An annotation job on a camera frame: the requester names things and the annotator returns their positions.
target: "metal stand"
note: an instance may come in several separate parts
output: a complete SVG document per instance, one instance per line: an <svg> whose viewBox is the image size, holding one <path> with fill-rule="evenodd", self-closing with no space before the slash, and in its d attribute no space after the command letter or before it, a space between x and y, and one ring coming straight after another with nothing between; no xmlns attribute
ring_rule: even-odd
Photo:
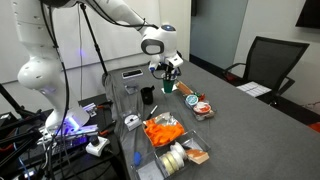
<svg viewBox="0 0 320 180"><path fill-rule="evenodd" d="M27 111L24 109L23 106L20 106L13 98L12 96L8 93L8 91L2 86L2 84L0 84L0 93L2 94L2 96L11 104L11 106L16 110L16 112L18 114L20 114L20 116L22 118L27 118L28 116L35 116L37 115L36 113Z"/></svg>
<svg viewBox="0 0 320 180"><path fill-rule="evenodd" d="M81 7L81 9L82 9L82 11L83 11L84 17L85 17L86 22L87 22L87 24L88 24L88 27L89 27L89 30L90 30L90 34L91 34L92 39L93 39L93 42L94 42L94 47L96 48L96 51L97 51L97 54L98 54L98 56L99 56L99 60L100 60L102 69L103 69L103 71L104 71L104 75L105 75L105 77L106 77L106 76L108 76L108 72L107 72L106 66L104 65L104 61L103 61L102 55L101 55L101 53L100 53L99 45L98 45L98 43L97 43L97 41L96 41L96 38L95 38L95 36L94 36L94 34L93 34L93 31L92 31L91 24L90 24L89 18L88 18L87 13L86 13L86 6L85 6L83 3L81 3L81 4L80 4L80 7Z"/></svg>

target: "small bowl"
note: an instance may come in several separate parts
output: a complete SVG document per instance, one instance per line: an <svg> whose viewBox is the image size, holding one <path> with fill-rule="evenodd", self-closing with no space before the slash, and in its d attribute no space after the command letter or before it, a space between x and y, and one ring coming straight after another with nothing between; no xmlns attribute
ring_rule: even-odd
<svg viewBox="0 0 320 180"><path fill-rule="evenodd" d="M193 111L196 112L197 114L206 114L210 112L211 106L208 103L205 102L198 102L194 107Z"/></svg>

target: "chair armrest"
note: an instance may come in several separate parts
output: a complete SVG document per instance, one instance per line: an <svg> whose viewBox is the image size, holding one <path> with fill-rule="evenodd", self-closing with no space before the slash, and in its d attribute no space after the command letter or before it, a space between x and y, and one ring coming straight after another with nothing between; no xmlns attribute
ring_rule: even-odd
<svg viewBox="0 0 320 180"><path fill-rule="evenodd" d="M288 81L278 90L278 92L276 93L276 96L280 96L281 94L283 94L295 83L295 80L289 77L286 77L286 79L288 79Z"/></svg>
<svg viewBox="0 0 320 180"><path fill-rule="evenodd" d="M229 66L228 68L224 69L222 71L222 76L224 77L225 80L230 81L230 78L228 76L229 70L231 70L232 68L239 66L239 65L246 65L245 63L235 63L231 66Z"/></svg>

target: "gray wall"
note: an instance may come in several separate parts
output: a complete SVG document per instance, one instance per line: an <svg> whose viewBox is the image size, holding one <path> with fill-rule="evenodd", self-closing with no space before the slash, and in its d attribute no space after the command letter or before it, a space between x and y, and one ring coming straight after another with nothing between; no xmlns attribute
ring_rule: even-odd
<svg viewBox="0 0 320 180"><path fill-rule="evenodd" d="M221 68L233 64L248 0L198 0L190 54Z"/></svg>

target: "paper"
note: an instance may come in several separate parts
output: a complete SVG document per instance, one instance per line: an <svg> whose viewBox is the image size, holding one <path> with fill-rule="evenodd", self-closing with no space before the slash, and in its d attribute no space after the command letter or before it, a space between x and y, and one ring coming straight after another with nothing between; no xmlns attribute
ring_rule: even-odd
<svg viewBox="0 0 320 180"><path fill-rule="evenodd" d="M238 86L237 88L240 89L241 91L248 93L253 97L257 97L271 91L271 89L264 87L255 82L250 82L250 83Z"/></svg>

